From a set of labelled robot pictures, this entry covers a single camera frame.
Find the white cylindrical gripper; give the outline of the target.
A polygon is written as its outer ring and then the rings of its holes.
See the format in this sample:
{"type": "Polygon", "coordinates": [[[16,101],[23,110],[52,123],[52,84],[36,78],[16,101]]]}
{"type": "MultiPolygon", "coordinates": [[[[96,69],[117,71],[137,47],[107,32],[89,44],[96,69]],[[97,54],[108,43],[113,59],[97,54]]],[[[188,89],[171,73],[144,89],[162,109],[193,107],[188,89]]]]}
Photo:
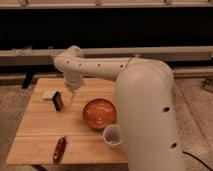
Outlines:
{"type": "Polygon", "coordinates": [[[83,75],[76,72],[64,73],[64,81],[65,85],[71,90],[69,97],[69,105],[71,105],[75,96],[74,91],[83,84],[83,75]]]}

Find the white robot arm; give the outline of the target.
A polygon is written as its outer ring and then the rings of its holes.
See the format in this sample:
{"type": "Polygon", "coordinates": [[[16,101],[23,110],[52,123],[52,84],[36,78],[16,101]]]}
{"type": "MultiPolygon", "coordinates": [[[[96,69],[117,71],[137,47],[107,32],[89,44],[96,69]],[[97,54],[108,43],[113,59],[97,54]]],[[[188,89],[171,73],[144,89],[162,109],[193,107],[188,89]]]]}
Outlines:
{"type": "Polygon", "coordinates": [[[54,58],[75,90],[82,76],[115,82],[115,106],[129,171],[185,171],[172,101],[174,76],[160,60],[83,57],[72,46],[54,58]]]}

